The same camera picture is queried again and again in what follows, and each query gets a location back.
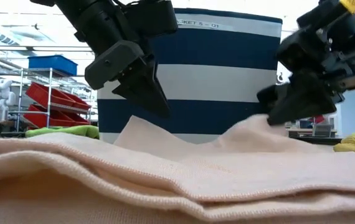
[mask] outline green cloth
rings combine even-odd
[[[48,134],[48,133],[69,133],[75,134],[79,136],[86,136],[89,138],[99,139],[98,127],[92,125],[81,125],[74,126],[70,128],[63,127],[52,127],[52,128],[40,128],[35,130],[26,131],[26,137],[34,137],[40,134]]]

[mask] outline table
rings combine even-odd
[[[320,144],[326,146],[335,146],[336,144],[340,143],[342,140],[340,138],[319,138],[319,137],[297,137],[293,139],[308,142],[311,144]]]
[[[311,128],[287,128],[288,136],[290,138],[298,138],[301,134],[311,136],[313,134],[313,129]],[[337,130],[331,130],[331,138],[335,138]]]

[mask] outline wire rack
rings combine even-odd
[[[52,88],[56,88],[62,91],[68,91],[73,93],[73,88],[84,88],[90,93],[90,98],[92,97],[92,89],[84,84],[77,82],[75,79],[72,77],[69,77],[68,75],[60,72],[53,70],[52,68],[35,68],[35,69],[26,69],[26,68],[18,68],[15,70],[10,70],[7,73],[0,73],[0,76],[10,76],[10,77],[20,77],[19,80],[19,100],[18,100],[18,106],[16,111],[10,111],[10,114],[17,114],[17,124],[16,124],[16,129],[19,130],[20,127],[20,121],[22,120],[21,115],[22,114],[45,114],[46,115],[46,124],[47,127],[50,127],[50,112],[51,112],[51,107],[57,107],[57,108],[63,108],[67,110],[74,111],[76,113],[81,113],[81,114],[88,114],[88,120],[90,122],[91,120],[91,109],[87,110],[82,110],[79,108],[73,108],[71,106],[65,106],[65,105],[59,105],[57,103],[52,103],[51,102],[51,96],[52,96]],[[45,85],[49,87],[48,90],[48,99],[47,99],[47,108],[46,112],[40,112],[40,111],[23,111],[21,110],[22,108],[22,97],[23,95],[23,87],[24,86],[29,86],[32,82],[36,82],[42,85]]]

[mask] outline metal shelf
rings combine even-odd
[[[20,121],[24,120],[27,123],[30,123],[33,125],[31,122],[28,122],[21,114],[45,114],[47,117],[47,122],[46,126],[49,128],[50,127],[50,111],[52,109],[56,108],[61,108],[62,110],[66,110],[69,112],[73,113],[80,113],[80,114],[88,114],[88,120],[90,122],[91,120],[91,110],[83,110],[80,108],[74,108],[71,106],[65,106],[65,105],[60,105],[57,103],[52,103],[51,102],[51,95],[52,95],[52,88],[56,88],[62,91],[66,91],[69,93],[73,93],[74,88],[83,88],[84,90],[88,91],[90,93],[90,98],[92,96],[92,89],[84,84],[76,81],[74,78],[77,77],[83,77],[83,75],[79,76],[68,76],[67,74],[54,70],[53,68],[35,68],[35,69],[26,69],[22,68],[18,65],[15,65],[11,62],[8,62],[6,60],[3,60],[0,58],[0,62],[3,64],[6,64],[10,69],[9,70],[4,70],[1,69],[0,71],[0,76],[10,76],[10,77],[20,77],[21,79],[19,80],[19,100],[18,100],[18,109],[17,111],[10,111],[12,114],[17,114],[17,124],[16,124],[16,129],[19,130],[20,127]],[[41,112],[41,111],[22,111],[22,88],[24,86],[29,86],[31,85],[32,82],[36,82],[42,85],[45,85],[49,87],[49,94],[48,94],[48,104],[47,107],[45,107],[46,112]]]

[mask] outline fabric fold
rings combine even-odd
[[[132,209],[179,211],[185,220],[255,222],[355,213],[355,153],[331,153],[288,139],[281,127],[267,126],[265,116],[238,123],[205,144],[184,142],[135,117],[115,145],[62,133],[0,139],[5,189],[8,181],[44,172],[78,183],[70,186],[72,192],[81,185]]]

